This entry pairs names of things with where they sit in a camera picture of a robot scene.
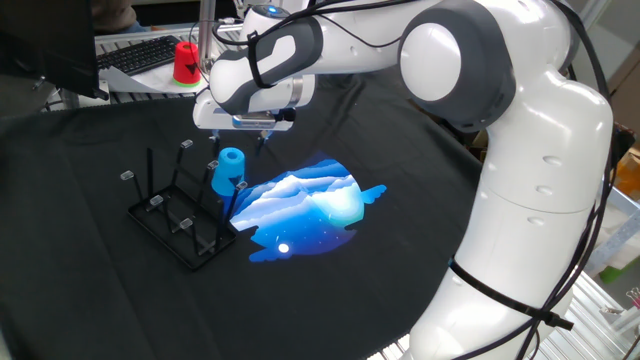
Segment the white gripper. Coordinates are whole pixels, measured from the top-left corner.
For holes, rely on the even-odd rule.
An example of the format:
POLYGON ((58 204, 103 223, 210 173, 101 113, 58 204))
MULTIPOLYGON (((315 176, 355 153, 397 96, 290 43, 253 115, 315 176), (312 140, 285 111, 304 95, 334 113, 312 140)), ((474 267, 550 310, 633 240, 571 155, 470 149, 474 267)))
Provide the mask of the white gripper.
POLYGON ((293 108, 282 109, 277 113, 267 111, 246 115, 230 115, 218 106, 209 89, 196 95, 193 110, 194 124, 199 129, 212 130, 209 139, 212 143, 212 157, 214 159, 218 158, 220 152, 219 131, 261 131, 256 146, 256 155, 259 156, 273 134, 272 131, 288 131, 293 126, 295 118, 296 110, 293 108))

